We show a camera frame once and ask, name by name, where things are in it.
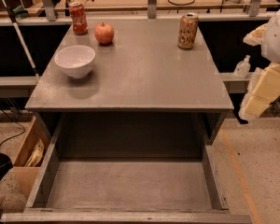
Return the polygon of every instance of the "floor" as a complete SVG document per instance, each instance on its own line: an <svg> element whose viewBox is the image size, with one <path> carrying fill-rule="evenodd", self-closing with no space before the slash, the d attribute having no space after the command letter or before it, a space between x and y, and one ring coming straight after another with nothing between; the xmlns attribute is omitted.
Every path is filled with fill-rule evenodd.
<svg viewBox="0 0 280 224"><path fill-rule="evenodd" d="M19 124L28 127L31 117L23 112ZM21 129L0 111L0 143ZM15 155L21 139L8 140L0 151ZM225 119L213 148L231 213L250 215L254 224L280 224L280 117L248 124ZM0 193L1 213L23 211L26 200L12 170L1 180Z"/></svg>

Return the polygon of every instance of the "gold can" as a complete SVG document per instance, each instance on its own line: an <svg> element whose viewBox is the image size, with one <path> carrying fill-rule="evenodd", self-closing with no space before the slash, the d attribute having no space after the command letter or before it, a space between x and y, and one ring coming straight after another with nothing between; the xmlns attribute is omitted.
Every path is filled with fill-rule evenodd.
<svg viewBox="0 0 280 224"><path fill-rule="evenodd" d="M178 33L178 46L182 49L192 49L198 27L198 16L196 13L188 13L180 20Z"/></svg>

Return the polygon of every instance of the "wooden box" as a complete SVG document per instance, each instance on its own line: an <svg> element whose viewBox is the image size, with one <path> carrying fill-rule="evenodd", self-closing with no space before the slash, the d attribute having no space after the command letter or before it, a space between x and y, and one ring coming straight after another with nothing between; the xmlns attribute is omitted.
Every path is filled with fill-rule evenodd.
<svg viewBox="0 0 280 224"><path fill-rule="evenodd" d="M19 181L23 195L27 200L40 167L39 165L36 167L25 167L24 165L31 156L39 138L42 140L46 152L49 145L49 137L43 131L37 119L33 117L31 124L21 141L19 150L13 159L13 172Z"/></svg>

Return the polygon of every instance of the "apple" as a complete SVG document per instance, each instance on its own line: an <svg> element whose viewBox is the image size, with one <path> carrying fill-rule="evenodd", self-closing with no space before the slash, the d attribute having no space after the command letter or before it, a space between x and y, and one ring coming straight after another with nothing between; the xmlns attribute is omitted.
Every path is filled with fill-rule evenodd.
<svg viewBox="0 0 280 224"><path fill-rule="evenodd" d="M112 25L106 22L100 22L94 27L94 35L100 44L109 44L114 37Z"/></svg>

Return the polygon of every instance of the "desk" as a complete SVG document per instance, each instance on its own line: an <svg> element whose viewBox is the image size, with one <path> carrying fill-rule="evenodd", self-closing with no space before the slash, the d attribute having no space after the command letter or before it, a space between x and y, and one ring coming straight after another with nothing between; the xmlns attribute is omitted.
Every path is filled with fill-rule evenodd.
<svg viewBox="0 0 280 224"><path fill-rule="evenodd" d="M62 117L26 212L2 221L251 223L229 214L216 176L211 145L233 107L200 31L183 50L178 17L110 18L101 46L99 21L58 47L93 47L95 69L74 80L52 59L27 103L44 124Z"/></svg>
<svg viewBox="0 0 280 224"><path fill-rule="evenodd" d="M79 0L86 10L88 11L103 11L103 10L147 10L147 0L94 0L88 1ZM188 3L192 0L173 0L173 2L178 4ZM56 5L57 10L65 10L66 0L61 0L59 4ZM225 1L224 8L243 8L248 5L250 0L244 0L240 4L235 4L233 2ZM218 9L221 8L222 0L195 0L195 3L189 6L174 6L168 2L168 0L157 0L157 9L159 10L177 10L177 9ZM276 0L262 0L261 8L266 7L278 7L279 2Z"/></svg>

